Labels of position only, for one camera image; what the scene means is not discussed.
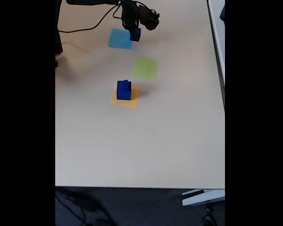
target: white object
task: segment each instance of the white object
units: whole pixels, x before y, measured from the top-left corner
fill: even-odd
[[[142,2],[160,23],[141,25],[132,50],[108,46],[111,29],[122,29],[112,13],[94,30],[60,33],[55,185],[225,188],[225,110],[207,3]],[[63,1],[58,28],[92,27],[111,7]],[[132,78],[142,56],[158,60],[157,80]],[[136,109],[110,104],[125,79],[141,87]]]
[[[212,27],[215,34],[216,47],[225,86],[225,24],[223,20],[220,19],[224,6],[225,0],[208,0],[208,8],[212,18]]]
[[[192,196],[190,198],[183,199],[183,206],[194,205],[202,202],[213,201],[216,199],[225,199],[225,190],[208,190],[205,189],[204,193]]]

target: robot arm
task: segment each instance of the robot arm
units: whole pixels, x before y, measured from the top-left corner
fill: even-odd
[[[123,27],[128,30],[133,40],[139,40],[140,32],[138,32],[139,22],[146,26],[148,30],[153,30],[159,24],[159,14],[155,10],[149,9],[141,3],[136,5],[136,1],[132,0],[66,0],[70,5],[86,5],[94,6],[100,4],[118,5],[119,1],[123,8],[122,21]]]

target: sticky note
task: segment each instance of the sticky note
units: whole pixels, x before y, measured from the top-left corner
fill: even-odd
[[[131,49],[132,41],[130,41],[130,32],[127,30],[112,28],[108,45],[113,47]]]
[[[156,79],[157,60],[136,57],[133,64],[132,77],[142,79]]]
[[[117,82],[114,85],[111,104],[112,105],[119,105],[124,107],[136,108],[138,96],[140,93],[140,87],[136,85],[131,85],[131,100],[118,100],[117,99]]]

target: blue cube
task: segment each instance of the blue cube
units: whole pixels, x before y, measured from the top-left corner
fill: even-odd
[[[134,35],[135,35],[135,37],[130,34],[130,40],[131,41],[139,41],[140,37],[141,37],[141,29],[140,28],[136,28],[134,30]]]
[[[117,81],[117,99],[131,100],[131,82],[128,80]]]

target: orange paper square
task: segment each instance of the orange paper square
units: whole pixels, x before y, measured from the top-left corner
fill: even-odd
[[[140,93],[140,86],[131,85],[131,100],[118,100],[117,99],[117,82],[114,85],[111,104],[124,107],[136,108],[138,96]]]

